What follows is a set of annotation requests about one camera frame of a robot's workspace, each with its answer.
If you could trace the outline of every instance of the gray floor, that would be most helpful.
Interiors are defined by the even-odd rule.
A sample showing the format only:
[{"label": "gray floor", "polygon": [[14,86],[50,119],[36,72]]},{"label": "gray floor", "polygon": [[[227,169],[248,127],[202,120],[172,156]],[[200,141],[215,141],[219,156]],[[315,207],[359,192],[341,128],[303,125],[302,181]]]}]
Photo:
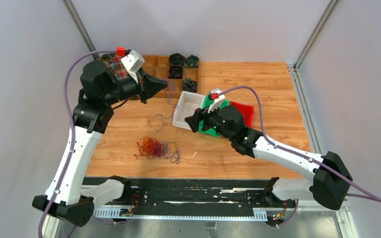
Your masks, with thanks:
[{"label": "gray floor", "polygon": [[[72,225],[61,224],[57,237],[66,237]],[[92,219],[77,228],[74,238],[342,238],[334,212],[301,212],[275,230],[264,222],[133,220],[120,226]]]}]

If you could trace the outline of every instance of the plaid fabric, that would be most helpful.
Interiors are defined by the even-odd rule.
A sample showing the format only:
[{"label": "plaid fabric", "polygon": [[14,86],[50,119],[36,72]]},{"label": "plaid fabric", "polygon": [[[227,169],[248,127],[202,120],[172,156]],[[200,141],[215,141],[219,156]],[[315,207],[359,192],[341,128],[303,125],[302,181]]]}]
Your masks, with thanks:
[{"label": "plaid fabric", "polygon": [[121,62],[122,57],[115,56],[112,54],[104,54],[100,58],[96,59],[96,61],[101,61],[107,65],[112,73],[115,75],[118,81],[127,77],[127,70]]}]

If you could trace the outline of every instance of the wooden table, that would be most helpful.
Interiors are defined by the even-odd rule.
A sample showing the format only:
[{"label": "wooden table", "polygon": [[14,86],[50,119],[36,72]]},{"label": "wooden table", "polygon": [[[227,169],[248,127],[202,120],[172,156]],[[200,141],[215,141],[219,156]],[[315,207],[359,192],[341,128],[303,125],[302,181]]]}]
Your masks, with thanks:
[{"label": "wooden table", "polygon": [[[216,87],[223,91],[238,85],[253,87],[261,98],[266,133],[285,144],[310,150],[285,63],[202,62],[200,67],[202,94]],[[256,99],[249,90],[230,92],[226,99],[255,106],[253,128],[260,130]],[[129,101],[117,109],[94,151],[86,175],[210,179],[301,177],[273,162],[238,154],[224,138],[173,127],[171,119],[157,132],[156,129],[162,128],[162,121],[155,115],[169,117],[172,112],[163,98],[150,99],[147,105]],[[175,141],[182,154],[180,163],[146,157],[137,160],[136,142],[145,136]]]}]

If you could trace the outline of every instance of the white wall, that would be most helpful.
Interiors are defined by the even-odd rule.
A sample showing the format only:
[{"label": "white wall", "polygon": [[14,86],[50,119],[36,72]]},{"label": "white wall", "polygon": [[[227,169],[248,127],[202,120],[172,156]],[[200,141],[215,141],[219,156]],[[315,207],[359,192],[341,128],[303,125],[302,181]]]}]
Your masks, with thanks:
[{"label": "white wall", "polygon": [[42,213],[31,202],[50,184],[68,136],[64,75],[86,52],[62,1],[0,1],[0,237],[37,237]]},{"label": "white wall", "polygon": [[294,63],[329,0],[73,0],[97,49]]},{"label": "white wall", "polygon": [[[325,150],[340,154],[354,181],[381,196],[381,1],[340,2],[301,80]],[[349,204],[360,237],[381,237],[381,204]]]}]

